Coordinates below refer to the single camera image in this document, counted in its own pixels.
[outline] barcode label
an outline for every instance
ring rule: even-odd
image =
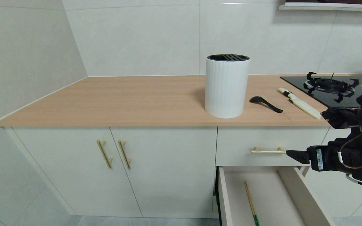
[[[316,158],[318,159],[318,169],[323,170],[322,151],[316,149]]]

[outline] gas stove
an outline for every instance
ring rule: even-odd
[[[362,76],[282,76],[327,107],[360,107],[357,98],[362,95]]]

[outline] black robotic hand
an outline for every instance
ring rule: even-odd
[[[362,96],[357,102],[362,106]],[[322,117],[335,129],[350,128],[351,134],[327,145],[310,146],[306,151],[287,150],[287,155],[300,163],[311,163],[316,171],[335,170],[347,177],[352,175],[362,185],[362,107],[333,107],[324,111]]]

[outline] open drawer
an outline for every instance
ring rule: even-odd
[[[335,226],[296,167],[220,166],[217,206],[223,226],[255,226],[247,182],[260,225]]]

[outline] chopstick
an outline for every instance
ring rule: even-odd
[[[254,221],[255,221],[255,226],[260,226],[260,225],[259,225],[258,216],[256,215],[255,208],[254,208],[254,204],[253,204],[253,202],[252,202],[250,190],[248,189],[248,185],[247,185],[247,182],[246,182],[246,181],[244,181],[244,185],[245,185],[245,190],[246,190],[246,192],[247,192],[248,201],[250,202],[252,215],[253,215]]]

